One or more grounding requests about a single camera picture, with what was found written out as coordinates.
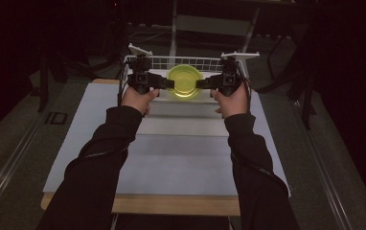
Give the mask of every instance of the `black sleeve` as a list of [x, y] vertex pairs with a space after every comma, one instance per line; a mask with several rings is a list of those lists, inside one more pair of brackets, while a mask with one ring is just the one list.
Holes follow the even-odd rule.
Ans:
[[128, 106], [106, 111], [105, 124], [83, 147], [80, 157], [109, 154], [69, 164], [37, 229], [109, 229], [111, 209], [127, 145], [135, 139], [142, 114]]
[[275, 181], [245, 163], [251, 162], [253, 166], [273, 173], [272, 158], [264, 138], [253, 132], [254, 123], [255, 117], [250, 113], [225, 119], [242, 229], [299, 229], [288, 194], [281, 186], [283, 182]]

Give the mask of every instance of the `yellow object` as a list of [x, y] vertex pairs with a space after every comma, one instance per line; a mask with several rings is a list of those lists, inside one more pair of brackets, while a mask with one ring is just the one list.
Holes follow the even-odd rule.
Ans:
[[201, 89], [195, 88], [195, 82], [203, 79], [203, 75], [191, 65], [174, 66], [168, 72], [168, 79], [174, 81], [174, 89], [168, 90], [176, 99], [191, 100], [201, 92]]

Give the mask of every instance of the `wooden edge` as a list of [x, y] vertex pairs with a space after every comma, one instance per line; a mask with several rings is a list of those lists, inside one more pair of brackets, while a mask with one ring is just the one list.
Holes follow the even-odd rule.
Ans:
[[119, 80], [95, 79], [93, 83], [118, 84]]
[[[46, 210], [54, 194], [40, 203]], [[115, 195], [113, 213], [224, 216], [240, 215], [236, 195]]]

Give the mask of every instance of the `metal wire basket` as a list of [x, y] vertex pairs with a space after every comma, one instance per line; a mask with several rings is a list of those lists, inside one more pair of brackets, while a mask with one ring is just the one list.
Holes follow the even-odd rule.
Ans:
[[[151, 70], [170, 70], [176, 65], [180, 64], [188, 64], [192, 65], [200, 72], [209, 72], [209, 73], [221, 73], [222, 64], [220, 58], [211, 58], [211, 57], [168, 57], [168, 56], [151, 56], [147, 57], [151, 60]], [[133, 61], [136, 59], [136, 56], [126, 56], [124, 59], [124, 63], [129, 61]], [[243, 65], [241, 61], [236, 61], [239, 65], [242, 73], [246, 76], [246, 71], [244, 71]], [[124, 69], [123, 79], [126, 79], [126, 76], [130, 74], [131, 70], [128, 65], [126, 65]]]

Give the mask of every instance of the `hand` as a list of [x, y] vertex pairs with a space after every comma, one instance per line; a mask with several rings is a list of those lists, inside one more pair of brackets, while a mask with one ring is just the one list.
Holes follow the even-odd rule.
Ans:
[[143, 115], [148, 115], [150, 111], [149, 103], [158, 96], [159, 89], [149, 91], [147, 94], [140, 95], [132, 87], [126, 89], [126, 92], [121, 101], [121, 105], [133, 107], [140, 111]]
[[225, 97], [223, 94], [214, 89], [211, 90], [211, 95], [219, 103], [219, 108], [216, 109], [216, 112], [222, 113], [222, 117], [224, 119], [232, 115], [247, 113], [248, 100], [246, 98], [245, 90], [245, 85], [243, 83], [229, 97]]

